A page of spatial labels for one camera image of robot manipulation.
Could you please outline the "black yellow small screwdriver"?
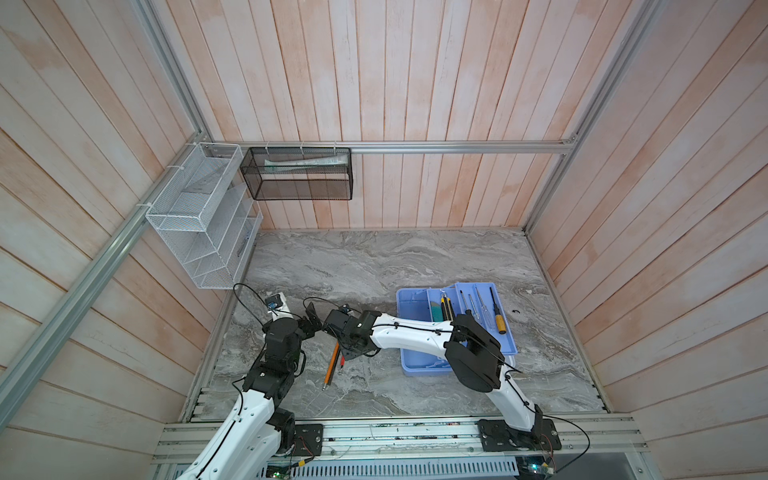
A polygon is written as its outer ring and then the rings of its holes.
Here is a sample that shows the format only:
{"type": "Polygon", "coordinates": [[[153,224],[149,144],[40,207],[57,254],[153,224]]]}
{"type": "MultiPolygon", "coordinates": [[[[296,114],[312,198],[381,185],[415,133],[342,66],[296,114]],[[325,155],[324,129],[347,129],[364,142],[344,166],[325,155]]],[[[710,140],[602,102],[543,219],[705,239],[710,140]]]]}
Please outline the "black yellow small screwdriver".
{"type": "Polygon", "coordinates": [[[461,296],[462,302],[465,307],[465,313],[467,315],[474,316],[474,307],[471,305],[470,297],[468,297],[463,290],[459,290],[459,294],[461,296]]]}

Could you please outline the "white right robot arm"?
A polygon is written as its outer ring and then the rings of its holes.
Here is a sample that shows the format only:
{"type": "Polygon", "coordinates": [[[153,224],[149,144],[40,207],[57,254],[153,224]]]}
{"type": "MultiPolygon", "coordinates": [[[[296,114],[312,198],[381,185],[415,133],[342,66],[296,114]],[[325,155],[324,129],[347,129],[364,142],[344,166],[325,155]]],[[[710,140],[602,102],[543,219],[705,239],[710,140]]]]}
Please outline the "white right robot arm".
{"type": "Polygon", "coordinates": [[[446,360],[459,382],[486,394],[513,430],[533,432],[541,420],[540,410],[513,380],[515,368],[506,363],[499,342],[470,315],[461,314],[451,322],[424,322],[372,310],[355,317],[334,309],[323,330],[337,339],[348,360],[385,349],[446,360]]]}

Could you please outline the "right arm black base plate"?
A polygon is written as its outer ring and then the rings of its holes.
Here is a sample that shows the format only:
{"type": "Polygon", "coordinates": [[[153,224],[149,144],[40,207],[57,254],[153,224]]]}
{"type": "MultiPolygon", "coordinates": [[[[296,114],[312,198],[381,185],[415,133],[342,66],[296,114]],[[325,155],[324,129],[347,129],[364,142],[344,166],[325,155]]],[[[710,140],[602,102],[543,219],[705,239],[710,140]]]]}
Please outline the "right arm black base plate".
{"type": "Polygon", "coordinates": [[[531,431],[516,430],[503,420],[482,419],[477,422],[485,452],[533,451],[562,449],[562,443],[551,419],[536,419],[531,431]]]}

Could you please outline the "clear handled tester screwdriver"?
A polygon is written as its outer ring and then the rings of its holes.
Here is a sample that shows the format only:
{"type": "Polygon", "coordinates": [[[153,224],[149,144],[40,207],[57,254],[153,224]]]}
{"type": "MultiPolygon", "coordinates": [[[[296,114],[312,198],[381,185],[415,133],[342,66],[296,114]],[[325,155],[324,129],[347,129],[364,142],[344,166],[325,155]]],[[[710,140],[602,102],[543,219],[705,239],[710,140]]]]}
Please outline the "clear handled tester screwdriver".
{"type": "Polygon", "coordinates": [[[490,328],[492,326],[491,322],[493,320],[493,317],[492,317],[489,309],[487,308],[487,305],[484,302],[482,296],[480,295],[480,291],[479,291],[478,287],[475,286],[474,290],[475,290],[475,295],[476,295],[476,297],[478,299],[478,302],[480,304],[481,314],[482,314],[482,318],[483,318],[483,321],[484,321],[484,325],[485,325],[486,328],[490,328]]]}

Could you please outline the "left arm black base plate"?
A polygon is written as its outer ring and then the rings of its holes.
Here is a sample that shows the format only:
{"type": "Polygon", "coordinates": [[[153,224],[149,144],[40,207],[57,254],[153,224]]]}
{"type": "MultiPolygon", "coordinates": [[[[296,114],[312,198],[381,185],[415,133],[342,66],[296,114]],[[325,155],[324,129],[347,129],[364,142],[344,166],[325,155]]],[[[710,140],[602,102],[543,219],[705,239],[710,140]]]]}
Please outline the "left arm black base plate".
{"type": "Polygon", "coordinates": [[[246,453],[272,456],[315,457],[322,452],[324,426],[319,423],[299,424],[280,430],[264,425],[255,437],[246,442],[246,453]]]}

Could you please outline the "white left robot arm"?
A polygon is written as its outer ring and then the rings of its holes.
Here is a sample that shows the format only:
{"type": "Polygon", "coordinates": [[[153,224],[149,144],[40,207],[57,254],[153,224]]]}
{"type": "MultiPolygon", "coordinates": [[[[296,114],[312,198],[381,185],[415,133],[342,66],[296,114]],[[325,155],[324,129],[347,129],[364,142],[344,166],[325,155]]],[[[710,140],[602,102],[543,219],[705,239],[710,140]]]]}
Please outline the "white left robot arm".
{"type": "Polygon", "coordinates": [[[305,369],[304,340],[320,330],[317,318],[293,314],[281,293],[266,300],[272,319],[263,327],[262,352],[238,388],[238,399],[206,447],[180,475],[182,479],[253,479],[274,455],[289,465],[279,475],[302,467],[322,452],[323,426],[297,426],[280,407],[305,369]]]}

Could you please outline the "teal utility knife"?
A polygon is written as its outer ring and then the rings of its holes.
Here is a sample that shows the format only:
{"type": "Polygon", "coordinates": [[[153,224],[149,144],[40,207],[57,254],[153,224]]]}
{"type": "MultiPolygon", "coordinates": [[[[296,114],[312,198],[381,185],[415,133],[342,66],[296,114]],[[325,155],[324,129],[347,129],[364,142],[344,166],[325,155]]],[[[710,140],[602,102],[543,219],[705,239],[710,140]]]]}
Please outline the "teal utility knife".
{"type": "Polygon", "coordinates": [[[430,303],[430,314],[432,318],[432,322],[438,323],[444,321],[444,314],[442,305],[436,302],[430,303]]]}

